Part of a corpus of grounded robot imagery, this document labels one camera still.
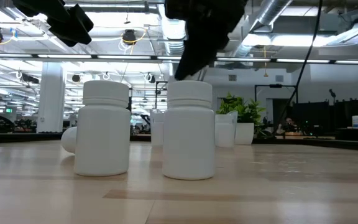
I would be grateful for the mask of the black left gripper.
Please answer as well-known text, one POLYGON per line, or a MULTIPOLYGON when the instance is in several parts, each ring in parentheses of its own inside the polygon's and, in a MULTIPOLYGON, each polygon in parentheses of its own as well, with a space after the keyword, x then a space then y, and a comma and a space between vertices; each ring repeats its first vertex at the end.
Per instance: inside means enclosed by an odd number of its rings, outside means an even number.
POLYGON ((12 0, 12 3, 27 17, 46 15, 49 31, 69 47, 92 41, 89 32, 94 24, 78 4, 66 10, 64 0, 12 0))

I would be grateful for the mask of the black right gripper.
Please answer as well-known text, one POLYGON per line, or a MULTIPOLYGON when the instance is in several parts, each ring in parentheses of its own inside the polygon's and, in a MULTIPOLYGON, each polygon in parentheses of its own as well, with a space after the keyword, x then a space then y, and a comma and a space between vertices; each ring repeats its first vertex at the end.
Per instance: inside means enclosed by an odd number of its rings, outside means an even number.
POLYGON ((175 72, 176 80, 185 80, 207 66, 216 58, 218 50, 229 42, 232 32, 245 13, 248 0, 165 0, 165 15, 169 19, 185 21, 197 28, 186 29, 184 52, 175 72))

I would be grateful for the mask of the clear plastic basket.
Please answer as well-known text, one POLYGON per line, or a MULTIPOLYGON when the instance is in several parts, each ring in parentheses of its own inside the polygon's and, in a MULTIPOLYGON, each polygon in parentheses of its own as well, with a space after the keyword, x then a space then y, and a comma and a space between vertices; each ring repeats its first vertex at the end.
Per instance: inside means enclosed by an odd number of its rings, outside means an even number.
MULTIPOLYGON (((151 143, 153 147, 163 145, 164 113, 152 110, 150 113, 151 143)), ((217 114, 215 116, 215 145, 217 147, 231 148, 234 146, 238 112, 217 114)))

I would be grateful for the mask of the long LED light strip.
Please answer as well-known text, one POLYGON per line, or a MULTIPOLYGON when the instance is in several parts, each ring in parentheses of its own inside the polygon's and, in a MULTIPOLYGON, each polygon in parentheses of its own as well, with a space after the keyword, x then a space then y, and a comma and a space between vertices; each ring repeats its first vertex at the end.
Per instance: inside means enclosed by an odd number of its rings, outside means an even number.
MULTIPOLYGON (((124 62, 124 63, 162 63, 180 61, 179 56, 156 56, 156 55, 84 55, 84 54, 11 54, 0 53, 0 59, 6 60, 58 60, 61 62, 124 62)), ((303 59, 294 58, 236 58, 217 57, 215 62, 244 62, 244 63, 303 63, 303 59)), ((333 59, 308 59, 309 64, 330 65, 358 65, 358 60, 333 60, 333 59)))

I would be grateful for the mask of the grey ceiling pipe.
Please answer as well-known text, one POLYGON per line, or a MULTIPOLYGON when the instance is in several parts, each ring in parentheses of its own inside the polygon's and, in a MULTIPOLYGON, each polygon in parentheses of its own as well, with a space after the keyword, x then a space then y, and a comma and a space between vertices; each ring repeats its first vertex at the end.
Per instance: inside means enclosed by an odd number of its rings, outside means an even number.
POLYGON ((159 5, 162 2, 143 1, 140 3, 91 3, 91 2, 68 2, 64 5, 65 8, 79 5, 85 12, 130 12, 130 13, 159 13, 159 5))

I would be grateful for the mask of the yellow hanging pendant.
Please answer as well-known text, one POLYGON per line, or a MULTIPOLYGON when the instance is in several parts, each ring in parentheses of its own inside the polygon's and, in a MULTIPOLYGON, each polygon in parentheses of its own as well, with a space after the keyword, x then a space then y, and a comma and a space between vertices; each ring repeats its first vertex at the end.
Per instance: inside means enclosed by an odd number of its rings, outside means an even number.
MULTIPOLYGON (((264 50, 264 59, 266 59, 267 58, 266 46, 263 47, 263 50, 264 50)), ((269 75, 267 73, 267 61, 264 62, 264 68, 265 68, 264 77, 267 78, 267 77, 269 77, 269 75)))

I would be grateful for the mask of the green plant in white pot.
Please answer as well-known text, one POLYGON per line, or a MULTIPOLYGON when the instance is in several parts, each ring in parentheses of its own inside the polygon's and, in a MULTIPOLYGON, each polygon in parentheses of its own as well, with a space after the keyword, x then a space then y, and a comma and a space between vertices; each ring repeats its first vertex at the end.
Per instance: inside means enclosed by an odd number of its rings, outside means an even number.
POLYGON ((237 112, 237 118, 234 119, 236 122, 234 143, 251 145, 254 139, 267 136, 264 133, 261 116, 264 110, 265 108, 261 107, 258 101, 245 100, 228 92, 227 96, 221 99, 217 114, 237 112))

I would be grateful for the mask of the white building column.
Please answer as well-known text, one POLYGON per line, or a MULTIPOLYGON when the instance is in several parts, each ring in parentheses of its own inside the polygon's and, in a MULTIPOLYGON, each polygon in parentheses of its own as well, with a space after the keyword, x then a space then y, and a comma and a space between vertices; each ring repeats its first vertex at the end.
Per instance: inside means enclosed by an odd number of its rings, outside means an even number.
POLYGON ((44 62, 40 81, 38 133, 60 133, 63 129, 67 74, 62 63, 44 62))

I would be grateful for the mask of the person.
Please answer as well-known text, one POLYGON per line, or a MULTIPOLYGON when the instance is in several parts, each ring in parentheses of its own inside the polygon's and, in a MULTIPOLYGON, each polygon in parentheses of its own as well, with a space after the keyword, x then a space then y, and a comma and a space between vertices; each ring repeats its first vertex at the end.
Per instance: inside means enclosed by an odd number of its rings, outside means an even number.
POLYGON ((278 125, 277 134, 296 132, 296 124, 291 118, 286 118, 283 124, 278 125))

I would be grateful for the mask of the black shelf unit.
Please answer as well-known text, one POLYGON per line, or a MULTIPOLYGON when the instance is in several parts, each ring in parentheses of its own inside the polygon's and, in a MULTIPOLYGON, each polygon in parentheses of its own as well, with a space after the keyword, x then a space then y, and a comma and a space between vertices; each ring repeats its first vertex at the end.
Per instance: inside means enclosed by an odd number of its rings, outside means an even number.
POLYGON ((335 103, 336 139, 358 141, 358 129, 352 128, 352 116, 358 115, 358 100, 337 101, 335 103))

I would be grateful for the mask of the silver ventilation duct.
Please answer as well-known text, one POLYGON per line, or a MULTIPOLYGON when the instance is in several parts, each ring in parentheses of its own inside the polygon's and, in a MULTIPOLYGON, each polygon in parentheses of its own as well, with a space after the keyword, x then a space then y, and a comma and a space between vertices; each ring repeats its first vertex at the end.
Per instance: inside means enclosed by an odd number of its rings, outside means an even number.
POLYGON ((168 55, 181 56, 184 49, 184 39, 186 38, 185 21, 178 19, 169 19, 165 15, 165 6, 158 5, 158 11, 161 19, 161 29, 163 38, 167 41, 164 42, 165 50, 168 55))
POLYGON ((257 44, 252 44, 250 39, 251 32, 259 28, 266 27, 268 32, 273 29, 274 22, 285 11, 285 9, 293 2, 293 0, 263 0, 260 9, 251 15, 244 15, 241 20, 242 41, 230 54, 231 57, 246 57, 251 49, 257 44))

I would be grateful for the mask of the black metal gantry frame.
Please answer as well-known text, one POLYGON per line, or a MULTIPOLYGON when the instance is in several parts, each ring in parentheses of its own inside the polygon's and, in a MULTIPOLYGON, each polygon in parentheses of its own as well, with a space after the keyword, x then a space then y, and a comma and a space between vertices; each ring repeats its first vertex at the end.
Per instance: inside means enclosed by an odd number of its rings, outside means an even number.
POLYGON ((285 106, 282 108, 280 117, 277 119, 277 123, 274 126, 273 132, 276 133, 279 128, 279 125, 282 123, 282 119, 287 114, 288 107, 293 102, 293 99, 295 98, 295 103, 299 103, 298 86, 297 85, 282 85, 282 84, 254 85, 254 101, 257 101, 258 87, 267 87, 267 88, 287 88, 287 87, 289 87, 289 88, 293 88, 293 92, 292 92, 291 96, 289 97, 289 99, 287 100, 285 106))
POLYGON ((154 108, 157 109, 158 105, 158 96, 162 94, 163 91, 167 91, 167 81, 156 81, 155 82, 155 92, 154 92, 154 108))

